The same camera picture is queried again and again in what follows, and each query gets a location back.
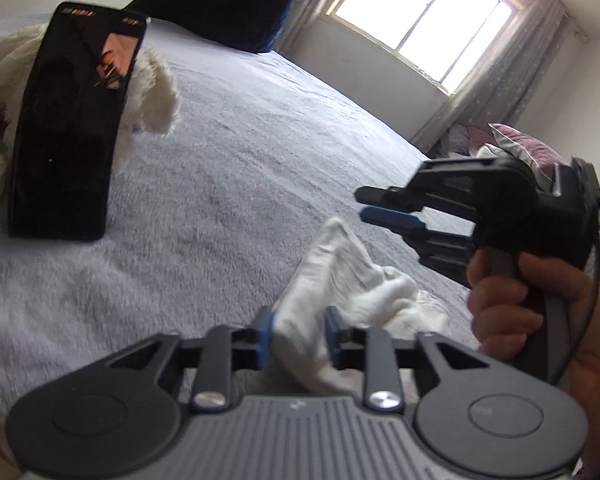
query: gripper handle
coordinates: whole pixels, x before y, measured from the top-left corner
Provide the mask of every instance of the gripper handle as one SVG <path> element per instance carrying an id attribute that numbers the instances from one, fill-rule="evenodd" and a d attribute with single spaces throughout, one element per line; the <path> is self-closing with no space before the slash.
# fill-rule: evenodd
<path id="1" fill-rule="evenodd" d="M 520 278 L 511 254 L 494 248 L 485 248 L 484 251 L 491 260 L 492 275 Z M 570 349 L 568 312 L 561 298 L 534 286 L 528 289 L 522 306 L 541 314 L 544 323 L 529 335 L 525 347 L 512 364 L 518 370 L 548 382 Z"/>

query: white cloth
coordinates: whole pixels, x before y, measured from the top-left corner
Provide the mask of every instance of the white cloth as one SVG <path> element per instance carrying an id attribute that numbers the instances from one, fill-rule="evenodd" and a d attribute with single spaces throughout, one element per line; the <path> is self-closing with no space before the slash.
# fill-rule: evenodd
<path id="1" fill-rule="evenodd" d="M 395 338 L 417 332 L 450 335 L 444 306 L 393 267 L 376 265 L 362 242 L 337 218 L 328 220 L 274 306 L 273 351 L 305 388 L 317 394 L 362 394 L 363 374 L 335 370 L 324 340 L 324 312 L 338 308 L 344 323 L 382 326 Z M 407 399 L 417 400 L 410 370 Z"/>
<path id="2" fill-rule="evenodd" d="M 16 138 L 20 107 L 29 74 L 45 37 L 46 25 L 34 25 L 0 40 L 0 121 L 4 149 L 0 153 L 0 196 Z M 133 133 L 143 129 L 168 134 L 178 114 L 178 89 L 170 67 L 152 48 L 138 54 L 120 117 L 112 170 L 120 174 L 133 152 Z"/>

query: window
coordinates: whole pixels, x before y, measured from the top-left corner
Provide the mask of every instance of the window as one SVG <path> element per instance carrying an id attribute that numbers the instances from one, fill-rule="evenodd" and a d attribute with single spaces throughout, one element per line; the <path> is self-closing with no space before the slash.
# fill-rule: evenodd
<path id="1" fill-rule="evenodd" d="M 454 92 L 512 14 L 503 0 L 342 0 L 335 15 Z"/>

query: black cable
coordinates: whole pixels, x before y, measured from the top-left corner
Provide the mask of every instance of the black cable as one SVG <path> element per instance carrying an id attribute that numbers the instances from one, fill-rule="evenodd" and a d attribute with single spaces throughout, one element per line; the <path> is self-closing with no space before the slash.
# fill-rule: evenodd
<path id="1" fill-rule="evenodd" d="M 591 298 L 589 300 L 587 317 L 582 323 L 582 327 L 578 333 L 578 336 L 573 340 L 571 348 L 569 348 L 569 351 L 565 355 L 563 361 L 560 363 L 560 366 L 558 366 L 555 373 L 551 377 L 550 383 L 554 386 L 557 386 L 558 383 L 560 383 L 562 376 L 567 371 L 571 361 L 573 360 L 573 357 L 576 355 L 578 346 L 580 346 L 580 343 L 582 343 L 582 339 L 587 333 L 587 330 L 589 330 L 589 325 L 591 324 L 591 320 L 593 319 L 593 315 L 596 311 L 596 305 L 598 304 L 598 295 L 600 294 L 600 231 L 598 231 L 596 234 L 596 238 L 593 241 L 593 247 L 595 252 L 593 287 L 591 288 Z"/>

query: circular knob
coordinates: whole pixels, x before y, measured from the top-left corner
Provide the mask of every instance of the circular knob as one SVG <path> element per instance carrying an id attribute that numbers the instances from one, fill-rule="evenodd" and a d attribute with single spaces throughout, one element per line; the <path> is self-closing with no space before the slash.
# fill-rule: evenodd
<path id="1" fill-rule="evenodd" d="M 393 392 L 380 390 L 369 395 L 369 402 L 376 408 L 390 410 L 400 404 L 400 395 Z"/>
<path id="2" fill-rule="evenodd" d="M 220 392 L 200 392 L 193 397 L 193 402 L 206 410 L 218 410 L 226 406 L 226 397 Z"/>
<path id="3" fill-rule="evenodd" d="M 473 425 L 494 436 L 512 438 L 531 434 L 543 419 L 538 406 L 512 395 L 483 397 L 469 407 L 469 420 Z"/>
<path id="4" fill-rule="evenodd" d="M 53 415 L 58 430 L 75 436 L 109 433 L 125 419 L 125 405 L 106 395 L 71 396 L 60 403 Z"/>

